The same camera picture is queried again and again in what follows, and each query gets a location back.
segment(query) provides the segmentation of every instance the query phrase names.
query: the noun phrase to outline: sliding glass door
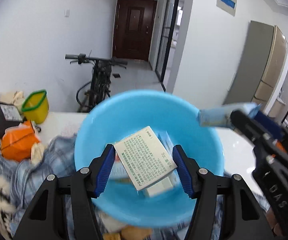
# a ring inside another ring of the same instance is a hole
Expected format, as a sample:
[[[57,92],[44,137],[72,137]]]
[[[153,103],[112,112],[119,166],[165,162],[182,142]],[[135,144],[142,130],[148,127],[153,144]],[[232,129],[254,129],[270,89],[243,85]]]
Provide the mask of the sliding glass door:
[[[185,0],[167,0],[163,29],[158,52],[155,72],[165,90],[173,56],[176,49],[177,37],[180,32],[180,22]]]

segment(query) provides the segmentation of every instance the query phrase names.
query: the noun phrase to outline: blue panel window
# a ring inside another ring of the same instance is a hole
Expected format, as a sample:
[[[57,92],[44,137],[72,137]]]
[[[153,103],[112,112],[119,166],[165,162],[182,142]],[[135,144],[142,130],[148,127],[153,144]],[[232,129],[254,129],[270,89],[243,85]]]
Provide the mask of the blue panel window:
[[[235,8],[235,2],[233,2],[232,0],[221,0],[221,1],[226,5],[232,7],[233,9]]]

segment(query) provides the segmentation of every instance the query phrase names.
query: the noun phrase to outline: plaid shirt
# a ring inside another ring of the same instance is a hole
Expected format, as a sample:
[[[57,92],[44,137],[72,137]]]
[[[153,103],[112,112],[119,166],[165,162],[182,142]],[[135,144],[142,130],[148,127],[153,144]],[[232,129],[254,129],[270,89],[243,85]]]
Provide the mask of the plaid shirt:
[[[0,175],[10,182],[10,200],[17,210],[12,216],[10,228],[12,236],[23,217],[26,208],[33,199],[40,185],[49,174],[55,174],[59,178],[72,175],[75,170],[74,163],[74,147],[76,136],[71,138],[56,137],[44,151],[43,160],[33,165],[30,160],[24,160],[20,163],[9,161],[0,156]],[[257,200],[265,211],[269,205],[265,199],[256,195]],[[74,236],[73,214],[71,210],[71,198],[66,196],[66,216],[68,233],[71,240]],[[223,199],[221,196],[217,198],[217,206],[215,210],[212,240],[219,239],[221,220],[222,220]],[[96,217],[102,233],[107,233],[98,214],[99,209],[95,207]],[[169,228],[154,229],[153,233],[147,237],[147,240],[173,240],[178,239],[177,232],[186,228],[190,221],[184,221],[178,225]]]

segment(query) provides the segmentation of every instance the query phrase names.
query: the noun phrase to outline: green rim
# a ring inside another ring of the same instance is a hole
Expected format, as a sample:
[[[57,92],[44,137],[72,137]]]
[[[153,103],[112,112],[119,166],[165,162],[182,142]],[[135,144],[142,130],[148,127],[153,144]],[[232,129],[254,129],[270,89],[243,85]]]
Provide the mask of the green rim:
[[[44,93],[43,97],[41,98],[41,100],[38,102],[38,104],[36,106],[32,106],[32,107],[28,107],[28,108],[25,108],[28,100],[33,96],[33,95],[36,95],[36,94],[40,94],[40,93]],[[26,100],[24,101],[23,105],[22,105],[22,112],[27,112],[27,111],[32,111],[32,110],[35,110],[37,109],[38,107],[40,107],[40,105],[42,104],[42,102],[44,101],[45,97],[46,97],[46,90],[45,89],[42,89],[42,90],[38,90],[38,91],[35,91],[33,93],[31,93],[28,98],[26,98]]]

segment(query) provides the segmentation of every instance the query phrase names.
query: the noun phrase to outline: blue plastic basin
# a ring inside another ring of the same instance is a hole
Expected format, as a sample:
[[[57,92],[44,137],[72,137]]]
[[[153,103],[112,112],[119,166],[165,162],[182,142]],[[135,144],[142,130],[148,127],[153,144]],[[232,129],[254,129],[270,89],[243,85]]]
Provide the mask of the blue plastic basin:
[[[107,99],[84,120],[75,144],[76,170],[88,167],[108,143],[150,126],[156,135],[167,131],[174,145],[216,175],[224,171],[222,144],[212,128],[202,128],[198,109],[188,102],[153,90],[134,90]],[[145,198],[132,184],[109,180],[104,193],[93,199],[105,213],[134,226],[166,227],[191,218],[195,200],[181,185],[162,195]]]

